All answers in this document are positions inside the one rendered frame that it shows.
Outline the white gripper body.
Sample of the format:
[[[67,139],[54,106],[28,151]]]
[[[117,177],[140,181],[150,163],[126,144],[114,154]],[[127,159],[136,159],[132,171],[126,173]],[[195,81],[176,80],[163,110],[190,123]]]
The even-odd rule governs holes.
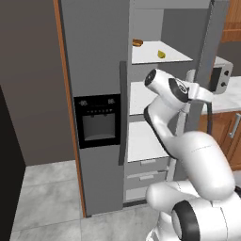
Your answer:
[[[188,83],[188,87],[188,98],[190,100],[197,100],[205,103],[211,103],[213,101],[214,94],[208,89],[201,87],[198,83]]]

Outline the grey open fridge door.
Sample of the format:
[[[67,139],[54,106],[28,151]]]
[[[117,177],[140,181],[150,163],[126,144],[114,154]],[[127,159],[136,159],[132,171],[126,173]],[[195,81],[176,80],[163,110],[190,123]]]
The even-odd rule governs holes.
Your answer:
[[[165,32],[167,43],[190,56],[192,62],[171,63],[166,72],[185,80],[188,71],[191,80],[207,88],[212,74],[217,48],[222,35],[230,0],[208,0],[205,9],[171,9]]]

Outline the white fridge shelf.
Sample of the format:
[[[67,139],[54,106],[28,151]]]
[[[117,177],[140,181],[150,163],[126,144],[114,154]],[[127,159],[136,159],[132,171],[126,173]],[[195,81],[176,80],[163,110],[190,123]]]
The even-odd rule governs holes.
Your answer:
[[[130,90],[130,114],[140,115],[156,94],[147,89],[143,82],[132,82]]]
[[[168,154],[146,121],[129,123],[128,162],[167,156]]]
[[[161,50],[166,54],[165,58],[159,58],[157,53]],[[132,49],[132,63],[133,64],[153,64],[162,62],[186,62],[192,61],[192,58],[184,55],[176,49],[168,46],[164,42],[158,41],[144,41],[140,47],[133,47]]]

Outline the grey fridge drawer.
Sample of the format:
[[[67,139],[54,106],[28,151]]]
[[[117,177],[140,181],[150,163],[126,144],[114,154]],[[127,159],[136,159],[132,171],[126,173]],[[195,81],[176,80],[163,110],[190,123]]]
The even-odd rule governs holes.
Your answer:
[[[165,171],[152,171],[142,173],[141,175],[130,176],[126,179],[125,187],[127,189],[135,189],[164,182],[166,180],[166,176],[167,173]]]
[[[129,189],[126,191],[125,200],[132,201],[132,200],[140,200],[146,196],[147,186]]]
[[[155,159],[147,159],[143,161],[130,162],[125,165],[125,174],[127,176],[156,171],[156,170],[165,170],[169,163],[168,157],[161,157]]]

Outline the grey fridge door with dispenser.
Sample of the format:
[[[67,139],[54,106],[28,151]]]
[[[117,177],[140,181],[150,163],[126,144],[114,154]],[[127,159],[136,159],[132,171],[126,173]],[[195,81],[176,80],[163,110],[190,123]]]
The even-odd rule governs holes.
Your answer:
[[[130,0],[61,0],[87,217],[123,207],[120,62]]]

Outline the grey fridge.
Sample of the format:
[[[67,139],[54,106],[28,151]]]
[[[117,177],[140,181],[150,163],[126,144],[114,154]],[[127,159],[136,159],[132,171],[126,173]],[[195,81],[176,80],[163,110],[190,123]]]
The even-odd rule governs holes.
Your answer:
[[[174,152],[208,136],[177,120],[204,100],[229,0],[61,2],[85,217],[145,199]]]

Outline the wooden cupboard door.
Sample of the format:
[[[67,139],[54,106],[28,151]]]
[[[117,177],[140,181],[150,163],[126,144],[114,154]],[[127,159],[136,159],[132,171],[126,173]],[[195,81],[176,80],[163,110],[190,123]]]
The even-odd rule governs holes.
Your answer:
[[[212,137],[224,152],[232,170],[241,170],[241,121],[234,138],[229,133],[233,129],[235,114],[241,111],[216,113],[213,115]]]

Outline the orange wooden side panel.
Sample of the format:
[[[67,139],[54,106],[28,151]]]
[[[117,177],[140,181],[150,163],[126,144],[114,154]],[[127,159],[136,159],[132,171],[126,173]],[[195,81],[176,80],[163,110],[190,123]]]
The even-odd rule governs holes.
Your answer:
[[[67,58],[67,52],[66,52],[66,46],[65,46],[65,40],[64,40],[64,37],[65,37],[64,27],[61,20],[61,16],[62,16],[61,0],[53,0],[53,5],[54,5],[54,12],[55,12],[55,19],[56,19],[56,32],[57,32],[62,72],[63,72],[63,78],[64,78],[64,87],[65,87],[65,93],[66,93],[68,115],[69,115],[70,126],[71,126],[72,145],[73,145],[73,153],[75,158],[77,180],[78,180],[78,186],[79,186],[82,217],[86,218],[87,217],[86,205],[85,205],[85,198],[84,198],[84,188],[83,188],[83,181],[82,181],[81,164],[80,164],[79,148],[78,148],[77,133],[76,133],[76,124],[75,124],[74,111],[73,111],[73,99],[72,99],[69,67],[68,67],[68,58]]]

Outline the black tall panel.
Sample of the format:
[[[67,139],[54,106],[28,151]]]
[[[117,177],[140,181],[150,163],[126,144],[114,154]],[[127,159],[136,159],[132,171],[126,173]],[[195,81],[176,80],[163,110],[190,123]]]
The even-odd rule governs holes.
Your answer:
[[[0,241],[10,239],[24,172],[24,158],[0,87]]]

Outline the wooden wall cupboard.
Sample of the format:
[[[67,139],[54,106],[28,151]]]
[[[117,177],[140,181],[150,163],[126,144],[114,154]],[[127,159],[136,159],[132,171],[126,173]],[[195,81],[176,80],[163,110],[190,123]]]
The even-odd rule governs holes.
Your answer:
[[[241,41],[241,0],[230,0],[221,41]]]

